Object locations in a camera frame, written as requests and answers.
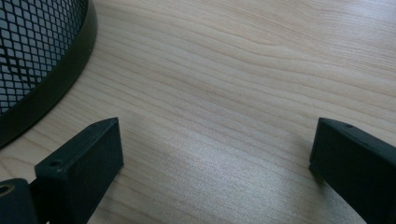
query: black mesh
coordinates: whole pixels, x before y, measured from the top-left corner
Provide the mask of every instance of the black mesh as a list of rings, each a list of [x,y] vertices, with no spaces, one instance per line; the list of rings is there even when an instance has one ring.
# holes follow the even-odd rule
[[[87,1],[82,0],[0,1],[0,115],[62,59],[86,10]]]

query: black plastic block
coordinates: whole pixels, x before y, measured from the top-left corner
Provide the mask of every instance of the black plastic block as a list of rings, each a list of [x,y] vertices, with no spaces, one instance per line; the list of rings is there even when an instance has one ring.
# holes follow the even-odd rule
[[[319,119],[310,162],[367,223],[395,223],[396,147],[349,124]]]
[[[0,182],[0,223],[37,224],[26,180],[10,179]]]
[[[118,119],[96,122],[35,167],[49,221],[87,223],[123,165]]]

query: light wood surface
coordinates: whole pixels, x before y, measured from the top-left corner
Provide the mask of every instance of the light wood surface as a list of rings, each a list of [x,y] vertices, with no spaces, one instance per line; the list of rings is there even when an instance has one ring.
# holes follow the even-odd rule
[[[364,223],[307,169],[319,117],[396,145],[396,2],[95,0],[69,93],[0,177],[120,118],[125,166],[90,223]]]

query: mesh wastebasket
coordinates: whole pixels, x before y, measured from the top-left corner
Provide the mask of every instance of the mesh wastebasket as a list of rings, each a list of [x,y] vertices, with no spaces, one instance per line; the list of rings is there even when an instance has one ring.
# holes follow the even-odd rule
[[[88,61],[96,37],[89,0],[0,1],[0,147],[42,118]]]

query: wooden desk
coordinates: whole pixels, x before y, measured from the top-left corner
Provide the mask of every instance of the wooden desk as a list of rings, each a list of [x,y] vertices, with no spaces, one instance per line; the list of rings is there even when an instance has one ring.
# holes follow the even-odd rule
[[[95,0],[78,82],[0,151],[0,177],[120,118],[91,223],[363,223],[308,171],[318,117],[396,145],[396,3]]]

